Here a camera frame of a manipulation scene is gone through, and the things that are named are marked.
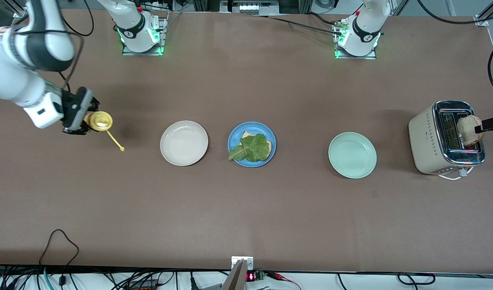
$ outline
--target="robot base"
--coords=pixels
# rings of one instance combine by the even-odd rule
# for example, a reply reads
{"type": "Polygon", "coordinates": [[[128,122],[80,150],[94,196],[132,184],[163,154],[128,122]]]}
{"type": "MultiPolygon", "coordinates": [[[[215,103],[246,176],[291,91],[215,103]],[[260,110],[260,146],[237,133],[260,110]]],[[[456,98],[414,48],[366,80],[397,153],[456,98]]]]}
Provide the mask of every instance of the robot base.
{"type": "MultiPolygon", "coordinates": [[[[333,31],[338,31],[340,33],[345,33],[345,28],[342,27],[336,27],[333,25],[333,31]]],[[[340,35],[334,35],[333,36],[333,41],[334,41],[334,58],[357,58],[357,59],[377,59],[377,56],[375,54],[375,48],[372,48],[372,51],[368,53],[368,55],[364,56],[355,56],[351,55],[350,53],[346,52],[344,48],[338,45],[338,42],[340,41],[340,38],[342,36],[340,35]]]]}
{"type": "Polygon", "coordinates": [[[159,18],[158,24],[156,21],[154,22],[154,28],[158,29],[159,31],[151,30],[150,32],[151,32],[151,37],[158,42],[145,52],[138,53],[131,51],[126,47],[122,38],[121,42],[123,43],[123,50],[121,51],[121,54],[122,55],[150,55],[150,56],[162,55],[164,53],[164,43],[166,42],[167,25],[168,25],[167,18],[159,18]]]}

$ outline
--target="bread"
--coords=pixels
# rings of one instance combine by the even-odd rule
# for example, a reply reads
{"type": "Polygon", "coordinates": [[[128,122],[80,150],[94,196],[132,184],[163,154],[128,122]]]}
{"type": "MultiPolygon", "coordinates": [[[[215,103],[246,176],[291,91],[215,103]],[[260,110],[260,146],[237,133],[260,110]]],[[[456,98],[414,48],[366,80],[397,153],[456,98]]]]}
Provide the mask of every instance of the bread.
{"type": "Polygon", "coordinates": [[[484,137],[484,133],[476,133],[474,127],[481,125],[481,119],[469,115],[458,120],[456,127],[458,128],[458,134],[461,134],[463,145],[472,146],[484,137]]]}
{"type": "MultiPolygon", "coordinates": [[[[241,138],[245,138],[247,136],[254,136],[254,134],[245,131],[245,132],[243,132],[243,136],[241,136],[241,138]]],[[[266,143],[268,143],[268,155],[266,156],[266,158],[268,158],[270,156],[270,153],[272,153],[272,143],[268,140],[266,140],[266,143]]]]}

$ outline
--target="white robotic arm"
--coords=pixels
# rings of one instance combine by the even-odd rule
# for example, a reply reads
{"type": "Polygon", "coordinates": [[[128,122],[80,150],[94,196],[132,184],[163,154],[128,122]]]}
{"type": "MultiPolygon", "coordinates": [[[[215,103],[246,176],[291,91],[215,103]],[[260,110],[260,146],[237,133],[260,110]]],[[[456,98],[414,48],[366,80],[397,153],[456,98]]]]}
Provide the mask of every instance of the white robotic arm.
{"type": "Polygon", "coordinates": [[[343,22],[348,30],[340,37],[338,45],[354,56],[365,56],[377,45],[381,28],[390,15],[390,0],[362,0],[359,15],[350,15],[343,22]]]}
{"type": "Polygon", "coordinates": [[[36,72],[64,71],[75,55],[57,1],[28,0],[26,7],[28,25],[0,27],[0,99],[22,107],[38,128],[62,121],[64,132],[83,135],[83,117],[98,105],[90,90],[73,95],[36,72]]]}
{"type": "Polygon", "coordinates": [[[134,2],[128,0],[97,0],[112,16],[125,46],[142,53],[160,41],[159,17],[147,11],[139,12],[134,2]]]}

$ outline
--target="lettuce leaf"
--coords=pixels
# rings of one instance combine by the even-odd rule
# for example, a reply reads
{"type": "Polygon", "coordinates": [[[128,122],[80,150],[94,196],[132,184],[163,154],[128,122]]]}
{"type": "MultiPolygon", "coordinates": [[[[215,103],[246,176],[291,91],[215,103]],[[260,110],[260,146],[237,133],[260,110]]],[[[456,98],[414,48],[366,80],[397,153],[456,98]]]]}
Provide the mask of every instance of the lettuce leaf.
{"type": "Polygon", "coordinates": [[[263,134],[241,138],[240,142],[241,144],[230,151],[228,160],[242,160],[244,158],[255,162],[268,158],[268,143],[263,134]]]}

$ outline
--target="light green plate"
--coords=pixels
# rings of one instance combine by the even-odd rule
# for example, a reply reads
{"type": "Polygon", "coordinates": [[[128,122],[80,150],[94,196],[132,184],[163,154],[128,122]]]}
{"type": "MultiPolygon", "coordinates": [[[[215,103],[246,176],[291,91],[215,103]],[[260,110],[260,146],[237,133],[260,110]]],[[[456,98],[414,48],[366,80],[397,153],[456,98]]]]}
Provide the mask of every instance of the light green plate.
{"type": "Polygon", "coordinates": [[[363,178],[374,170],[377,154],[366,137],[355,132],[344,132],[331,141],[329,161],[344,177],[363,178]]]}

